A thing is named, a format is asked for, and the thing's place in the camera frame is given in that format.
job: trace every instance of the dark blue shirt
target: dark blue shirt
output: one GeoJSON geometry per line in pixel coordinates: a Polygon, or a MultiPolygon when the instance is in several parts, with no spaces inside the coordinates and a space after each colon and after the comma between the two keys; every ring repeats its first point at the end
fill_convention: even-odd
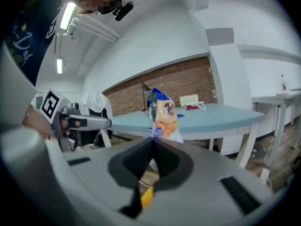
{"type": "Polygon", "coordinates": [[[61,6],[62,0],[28,0],[6,36],[12,57],[34,85],[61,6]]]}

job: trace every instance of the ceiling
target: ceiling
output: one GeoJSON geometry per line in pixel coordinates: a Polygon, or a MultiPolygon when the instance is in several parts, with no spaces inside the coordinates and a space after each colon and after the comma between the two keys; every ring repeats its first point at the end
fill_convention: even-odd
{"type": "MultiPolygon", "coordinates": [[[[133,13],[127,14],[120,22],[115,21],[112,14],[96,15],[91,14],[92,18],[102,24],[113,29],[120,35],[124,34],[130,26],[139,21],[140,17],[146,16],[151,11],[158,9],[161,6],[175,3],[176,0],[132,0],[134,2],[133,13]]],[[[63,17],[65,7],[61,9],[58,21],[63,17]]],[[[79,18],[79,25],[86,27],[84,23],[91,23],[85,16],[79,18]]],[[[56,25],[56,30],[59,31],[59,23],[56,25]]],[[[83,77],[93,65],[101,53],[113,45],[112,42],[104,40],[94,34],[87,33],[81,30],[75,30],[73,36],[63,36],[61,53],[63,58],[63,74],[68,76],[83,77]]],[[[56,60],[58,56],[55,54],[55,40],[52,41],[43,60],[39,77],[50,78],[58,77],[56,72],[56,60]]]]}

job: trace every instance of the black slot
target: black slot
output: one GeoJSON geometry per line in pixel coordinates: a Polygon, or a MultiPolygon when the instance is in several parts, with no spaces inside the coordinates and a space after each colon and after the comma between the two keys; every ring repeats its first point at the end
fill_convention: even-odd
{"type": "Polygon", "coordinates": [[[260,206],[260,203],[234,177],[222,179],[220,182],[245,215],[260,206]]]}
{"type": "Polygon", "coordinates": [[[91,161],[90,158],[82,157],[82,158],[78,158],[78,159],[74,159],[74,160],[69,160],[68,164],[69,164],[69,166],[74,166],[74,165],[85,163],[87,161],[91,161]]]}

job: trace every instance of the brick wall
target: brick wall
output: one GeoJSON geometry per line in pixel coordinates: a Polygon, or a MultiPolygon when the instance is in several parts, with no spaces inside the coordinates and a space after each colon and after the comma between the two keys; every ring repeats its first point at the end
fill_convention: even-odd
{"type": "Polygon", "coordinates": [[[150,89],[156,87],[171,97],[176,106],[180,106],[180,96],[193,94],[198,94],[199,101],[216,103],[212,95],[214,80],[209,68],[207,57],[183,61],[126,81],[104,92],[104,95],[111,101],[114,116],[144,109],[139,80],[150,89]]]}

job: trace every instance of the snack bag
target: snack bag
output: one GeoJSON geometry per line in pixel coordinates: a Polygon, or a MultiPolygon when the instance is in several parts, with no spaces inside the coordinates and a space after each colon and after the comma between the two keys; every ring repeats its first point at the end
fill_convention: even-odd
{"type": "Polygon", "coordinates": [[[157,97],[156,119],[152,128],[152,137],[183,143],[174,102],[157,89],[153,89],[152,93],[156,94],[157,97]]]}

